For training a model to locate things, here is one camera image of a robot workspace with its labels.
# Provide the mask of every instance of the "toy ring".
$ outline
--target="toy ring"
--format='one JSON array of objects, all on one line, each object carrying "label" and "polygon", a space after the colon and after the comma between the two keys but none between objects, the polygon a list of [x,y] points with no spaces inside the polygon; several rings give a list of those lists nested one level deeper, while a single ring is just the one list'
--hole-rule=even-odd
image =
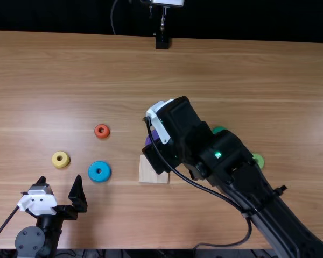
[{"label": "toy ring", "polygon": [[225,128],[225,127],[223,127],[223,126],[217,126],[217,127],[215,127],[215,128],[212,130],[212,132],[213,132],[214,134],[217,134],[217,133],[221,132],[222,130],[226,130],[226,128]]},{"label": "toy ring", "polygon": [[111,176],[111,169],[103,161],[96,161],[88,168],[88,176],[95,182],[105,182]]},{"label": "toy ring", "polygon": [[[157,131],[156,130],[153,130],[152,131],[152,137],[153,137],[153,139],[154,140],[157,140],[158,138],[159,138],[159,135],[158,135],[158,133],[157,133]],[[146,141],[145,141],[145,145],[147,146],[147,145],[149,145],[149,144],[151,144],[152,142],[151,142],[151,139],[150,139],[150,137],[147,135],[147,138],[146,138]]]},{"label": "toy ring", "polygon": [[64,168],[69,164],[70,158],[65,152],[55,152],[52,156],[52,163],[56,168]]},{"label": "toy ring", "polygon": [[252,158],[256,161],[256,163],[259,165],[259,168],[263,168],[264,167],[264,158],[258,154],[258,153],[253,153],[252,154]]},{"label": "toy ring", "polygon": [[109,136],[109,134],[110,134],[110,129],[108,126],[101,124],[95,127],[95,135],[98,138],[106,138]]}]

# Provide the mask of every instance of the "purple ring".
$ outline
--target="purple ring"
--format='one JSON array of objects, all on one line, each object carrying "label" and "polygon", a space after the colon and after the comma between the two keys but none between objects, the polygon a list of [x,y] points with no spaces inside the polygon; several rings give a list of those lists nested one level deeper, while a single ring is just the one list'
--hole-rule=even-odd
[{"label": "purple ring", "polygon": [[[154,140],[159,139],[159,135],[158,135],[158,133],[157,133],[157,131],[156,131],[156,130],[153,130],[153,131],[152,131],[152,137],[153,137],[153,139],[154,139]],[[147,146],[147,145],[149,145],[149,144],[151,144],[151,143],[152,143],[152,142],[151,142],[151,140],[150,140],[150,137],[147,135],[145,145]]]}]

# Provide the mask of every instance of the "blue ring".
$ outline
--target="blue ring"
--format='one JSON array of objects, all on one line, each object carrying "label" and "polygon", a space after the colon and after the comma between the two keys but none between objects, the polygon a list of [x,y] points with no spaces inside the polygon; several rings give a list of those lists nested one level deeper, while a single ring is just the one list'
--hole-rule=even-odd
[{"label": "blue ring", "polygon": [[96,161],[88,168],[88,176],[95,182],[105,182],[111,176],[111,169],[108,164],[103,161]]}]

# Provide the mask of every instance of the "green led light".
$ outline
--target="green led light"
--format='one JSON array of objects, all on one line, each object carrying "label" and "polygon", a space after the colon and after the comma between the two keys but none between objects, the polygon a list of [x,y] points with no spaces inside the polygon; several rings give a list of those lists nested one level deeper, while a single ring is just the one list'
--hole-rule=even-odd
[{"label": "green led light", "polygon": [[221,157],[221,152],[216,152],[216,153],[214,153],[214,156],[218,159],[218,158],[220,158]]}]

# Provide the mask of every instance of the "yellow ring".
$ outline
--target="yellow ring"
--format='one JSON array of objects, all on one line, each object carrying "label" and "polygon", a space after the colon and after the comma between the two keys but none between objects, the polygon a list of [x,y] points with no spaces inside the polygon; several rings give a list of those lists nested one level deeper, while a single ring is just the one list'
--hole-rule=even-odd
[{"label": "yellow ring", "polygon": [[64,168],[69,164],[69,156],[65,152],[55,152],[52,156],[52,163],[56,168]]}]

